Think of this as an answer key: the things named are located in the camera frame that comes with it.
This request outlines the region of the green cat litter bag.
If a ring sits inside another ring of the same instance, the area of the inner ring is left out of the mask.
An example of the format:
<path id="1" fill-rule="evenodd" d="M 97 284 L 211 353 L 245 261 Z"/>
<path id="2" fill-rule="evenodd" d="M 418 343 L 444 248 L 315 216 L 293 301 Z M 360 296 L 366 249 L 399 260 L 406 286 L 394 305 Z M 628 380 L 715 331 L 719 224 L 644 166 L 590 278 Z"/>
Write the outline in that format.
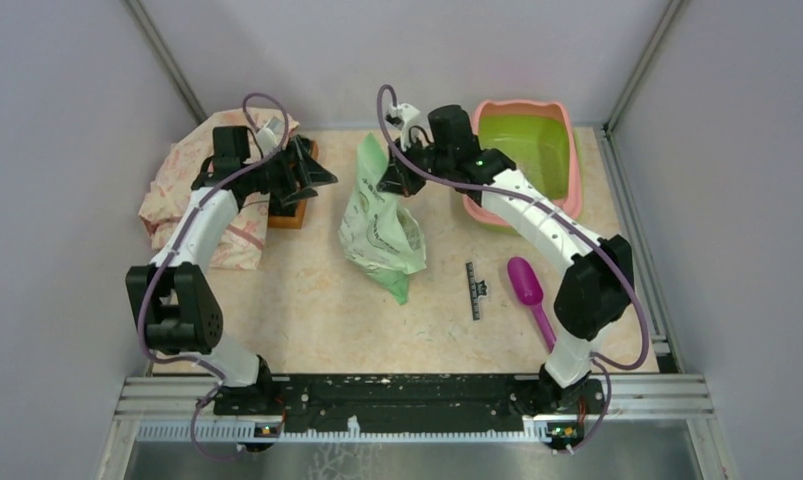
<path id="1" fill-rule="evenodd" d="M 404 305 L 410 276 L 426 268 L 426 244 L 401 197 L 378 190 L 388 166 L 378 139 L 367 134 L 356 148 L 354 184 L 338 238 L 347 260 Z"/>

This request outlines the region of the magenta plastic litter scoop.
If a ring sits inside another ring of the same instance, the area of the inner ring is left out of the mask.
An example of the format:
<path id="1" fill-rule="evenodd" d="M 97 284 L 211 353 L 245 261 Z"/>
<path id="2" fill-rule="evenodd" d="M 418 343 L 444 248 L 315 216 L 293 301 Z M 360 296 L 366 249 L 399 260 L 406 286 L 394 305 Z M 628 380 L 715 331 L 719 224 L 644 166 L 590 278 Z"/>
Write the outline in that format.
<path id="1" fill-rule="evenodd" d="M 530 263 L 523 257 L 512 257 L 507 263 L 507 274 L 518 301 L 532 313 L 544 344 L 552 353 L 556 334 L 544 310 L 544 291 Z"/>

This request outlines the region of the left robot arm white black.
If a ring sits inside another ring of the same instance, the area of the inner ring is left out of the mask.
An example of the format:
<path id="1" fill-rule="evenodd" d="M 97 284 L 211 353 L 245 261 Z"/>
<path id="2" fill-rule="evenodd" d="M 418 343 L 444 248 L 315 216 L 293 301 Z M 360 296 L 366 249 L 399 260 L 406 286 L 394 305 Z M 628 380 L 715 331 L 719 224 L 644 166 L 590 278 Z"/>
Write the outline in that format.
<path id="1" fill-rule="evenodd" d="M 227 227 L 254 194 L 290 206 L 316 197 L 337 178 L 317 160 L 316 142 L 269 127 L 215 127 L 212 153 L 191 184 L 189 203 L 165 246 L 131 267 L 125 285 L 142 353 L 155 365 L 190 363 L 219 386 L 238 388 L 254 414 L 277 399 L 265 360 L 224 332 L 224 314 L 206 272 Z"/>

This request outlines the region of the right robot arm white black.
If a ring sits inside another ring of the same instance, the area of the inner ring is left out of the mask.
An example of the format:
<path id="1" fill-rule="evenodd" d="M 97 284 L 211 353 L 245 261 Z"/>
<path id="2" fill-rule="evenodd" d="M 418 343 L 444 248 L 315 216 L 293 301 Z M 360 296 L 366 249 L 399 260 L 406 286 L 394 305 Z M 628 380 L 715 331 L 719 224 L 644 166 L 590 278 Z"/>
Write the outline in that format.
<path id="1" fill-rule="evenodd" d="M 567 411 L 589 375 L 602 330 L 633 302 L 630 244 L 620 235 L 603 238 L 559 210 L 507 154 L 481 146 L 460 106 L 431 111 L 427 139 L 417 135 L 421 114 L 412 105 L 377 112 L 381 130 L 399 132 L 388 142 L 380 191 L 410 197 L 427 181 L 448 186 L 505 221 L 561 273 L 553 309 L 562 330 L 541 369 L 540 398 L 553 412 Z"/>

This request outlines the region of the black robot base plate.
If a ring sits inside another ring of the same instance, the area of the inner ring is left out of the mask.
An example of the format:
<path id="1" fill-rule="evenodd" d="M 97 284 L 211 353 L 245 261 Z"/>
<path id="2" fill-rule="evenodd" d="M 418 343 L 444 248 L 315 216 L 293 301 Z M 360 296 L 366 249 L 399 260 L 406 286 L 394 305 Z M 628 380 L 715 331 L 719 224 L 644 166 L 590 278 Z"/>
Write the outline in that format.
<path id="1" fill-rule="evenodd" d="M 562 393 L 530 374 L 291 374 L 224 387 L 219 416 L 281 416 L 287 433 L 340 433 L 356 419 L 367 434 L 518 433 L 538 415 L 598 414 L 602 383 Z"/>

